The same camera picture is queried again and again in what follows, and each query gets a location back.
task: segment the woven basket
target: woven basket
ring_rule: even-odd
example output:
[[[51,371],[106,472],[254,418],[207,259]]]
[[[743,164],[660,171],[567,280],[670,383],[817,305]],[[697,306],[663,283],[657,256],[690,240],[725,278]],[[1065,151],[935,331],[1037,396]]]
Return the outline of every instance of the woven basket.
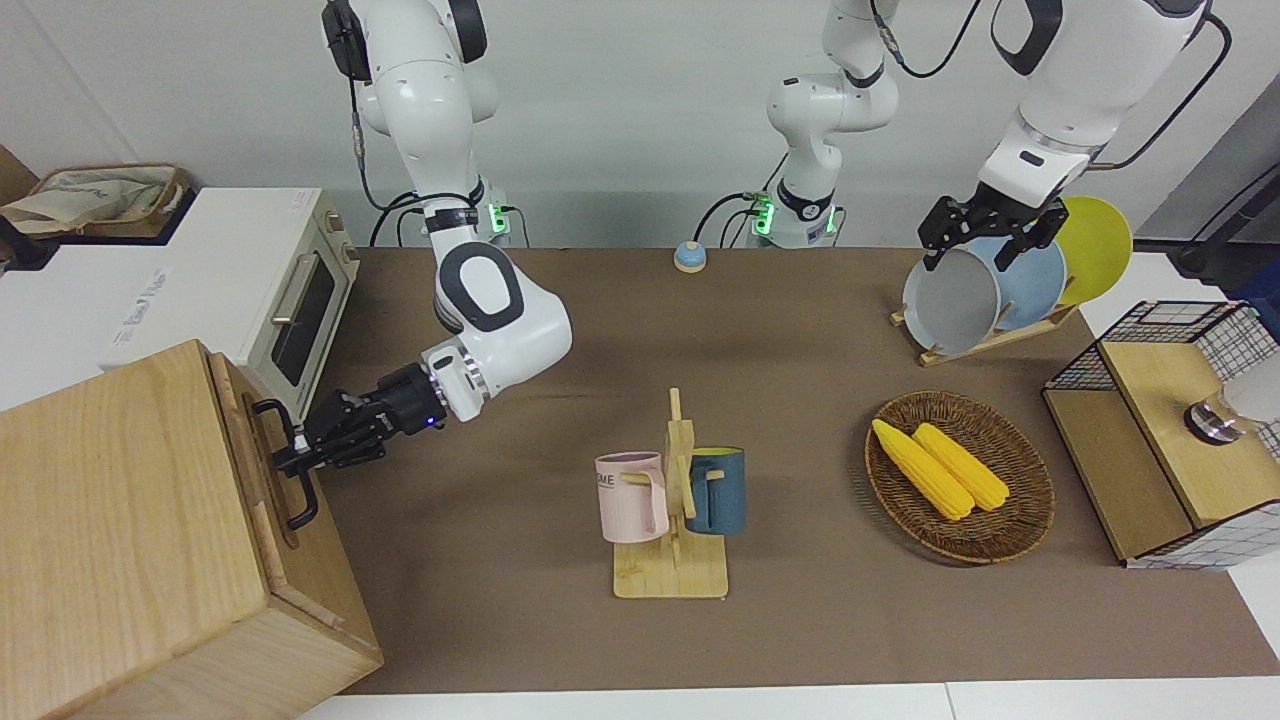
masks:
[[[1032,443],[998,413],[963,395],[923,391],[890,401],[876,418],[908,434],[920,423],[933,423],[1009,486],[1009,500],[1000,509],[987,512],[975,507],[960,521],[947,520],[868,430],[865,460],[872,488],[906,534],[934,552],[978,565],[1014,560],[1044,539],[1053,524],[1053,484]]]

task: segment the white robotic arm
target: white robotic arm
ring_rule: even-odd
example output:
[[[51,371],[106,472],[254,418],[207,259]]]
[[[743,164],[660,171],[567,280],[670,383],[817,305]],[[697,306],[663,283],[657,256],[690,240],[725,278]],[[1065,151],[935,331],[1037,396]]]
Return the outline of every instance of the white robotic arm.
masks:
[[[479,229],[485,213],[476,205],[490,190],[476,173],[471,126],[497,102],[485,76],[463,70],[486,45],[475,0],[330,0],[324,24],[339,70],[369,83],[361,118],[392,137],[408,169],[416,188],[408,202],[422,209],[435,252],[435,315],[453,337],[372,392],[337,391],[319,402],[294,446],[275,457],[300,477],[321,464],[381,457],[387,438],[440,428],[451,413],[471,420],[503,389],[554,365],[572,343],[559,297],[486,242],[492,232]],[[356,132],[358,155],[358,124]]]
[[[920,224],[925,266],[980,236],[1011,240],[1005,269],[1046,247],[1066,220],[1057,200],[1111,141],[1130,109],[1169,70],[1201,27],[1208,0],[1023,0],[1032,29],[1020,49],[997,50],[1028,76],[1023,97],[968,202],[942,197]],[[996,20],[1000,20],[997,9]]]
[[[471,126],[493,114],[493,83],[463,70],[463,47],[448,0],[352,0],[369,49],[372,100],[362,109],[385,127],[420,197],[435,252],[435,313],[456,337],[422,354],[422,366],[462,421],[486,400],[525,382],[568,352],[563,304],[485,242],[474,205]],[[481,92],[471,94],[475,76]]]
[[[879,5],[892,17],[897,0]],[[840,72],[790,77],[769,94],[769,122],[787,140],[787,159],[755,229],[778,247],[814,245],[831,225],[844,158],[828,136],[883,127],[897,111],[870,0],[832,0],[822,46]]]

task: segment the yellow corn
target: yellow corn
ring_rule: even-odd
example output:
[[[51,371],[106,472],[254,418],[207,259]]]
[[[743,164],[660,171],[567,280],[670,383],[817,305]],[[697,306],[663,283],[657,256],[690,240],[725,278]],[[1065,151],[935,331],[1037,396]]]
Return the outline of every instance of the yellow corn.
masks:
[[[978,507],[995,510],[1009,500],[1009,486],[937,427],[922,423],[911,437],[960,480]]]
[[[914,439],[883,420],[872,420],[872,428],[890,460],[943,518],[959,520],[973,512],[973,496]]]

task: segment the oven door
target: oven door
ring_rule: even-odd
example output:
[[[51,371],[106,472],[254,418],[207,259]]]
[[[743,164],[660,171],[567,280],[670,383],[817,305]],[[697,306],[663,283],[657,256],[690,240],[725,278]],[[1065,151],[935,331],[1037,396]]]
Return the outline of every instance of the oven door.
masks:
[[[253,361],[265,389],[300,421],[306,416],[351,291],[351,279],[324,234],[315,225],[307,232],[312,241],[302,243],[294,259],[275,310],[266,318],[269,332],[255,348]]]

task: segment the blue mug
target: blue mug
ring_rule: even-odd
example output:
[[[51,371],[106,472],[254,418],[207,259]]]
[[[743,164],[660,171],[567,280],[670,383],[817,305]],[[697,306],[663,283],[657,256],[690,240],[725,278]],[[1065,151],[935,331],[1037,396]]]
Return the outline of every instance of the blue mug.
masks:
[[[689,484],[698,515],[695,533],[732,536],[746,528],[746,454],[741,447],[695,447]]]

